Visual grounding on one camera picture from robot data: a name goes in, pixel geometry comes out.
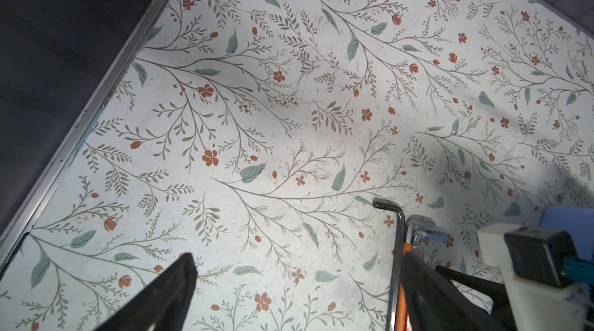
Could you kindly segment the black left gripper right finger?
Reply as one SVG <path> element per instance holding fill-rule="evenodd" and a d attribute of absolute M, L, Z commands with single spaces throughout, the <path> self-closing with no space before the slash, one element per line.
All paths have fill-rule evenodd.
<path fill-rule="evenodd" d="M 404 255 L 401 272 L 412 329 L 506 330 L 417 255 Z"/>

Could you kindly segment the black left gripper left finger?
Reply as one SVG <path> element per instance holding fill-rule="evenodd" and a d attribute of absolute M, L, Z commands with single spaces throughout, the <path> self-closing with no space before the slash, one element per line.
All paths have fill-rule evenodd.
<path fill-rule="evenodd" d="M 181 255 L 99 330 L 181 330 L 196 288 L 193 255 Z"/>

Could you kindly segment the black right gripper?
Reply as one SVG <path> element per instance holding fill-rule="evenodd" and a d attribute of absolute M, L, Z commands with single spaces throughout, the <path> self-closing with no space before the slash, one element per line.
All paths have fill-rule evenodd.
<path fill-rule="evenodd" d="M 517 330 L 510 301 L 503 284 L 466 275 L 441 265 L 436 266 L 436 271 L 451 282 L 457 282 L 489 297 L 493 301 L 490 316 L 504 329 Z"/>

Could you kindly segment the red handled pliers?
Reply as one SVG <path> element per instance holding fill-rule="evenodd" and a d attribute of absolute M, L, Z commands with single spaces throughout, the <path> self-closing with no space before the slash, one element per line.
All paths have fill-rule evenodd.
<path fill-rule="evenodd" d="M 436 222 L 422 215 L 412 215 L 405 223 L 405 236 L 401 245 L 401 256 L 408 252 L 422 255 L 422 243 L 424 241 L 447 241 L 448 234 L 436 225 Z M 396 308 L 394 311 L 393 330 L 411 330 L 408 326 L 408 312 L 405 302 L 405 293 L 402 287 L 402 276 L 398 277 L 398 291 L 396 292 Z"/>

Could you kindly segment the white and blue tool box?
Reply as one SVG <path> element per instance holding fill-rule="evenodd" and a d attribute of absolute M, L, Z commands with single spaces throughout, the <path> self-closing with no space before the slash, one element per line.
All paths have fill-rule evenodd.
<path fill-rule="evenodd" d="M 578 256 L 593 260 L 593 209 L 578 207 L 547 207 L 540 227 L 567 231 L 573 239 Z"/>

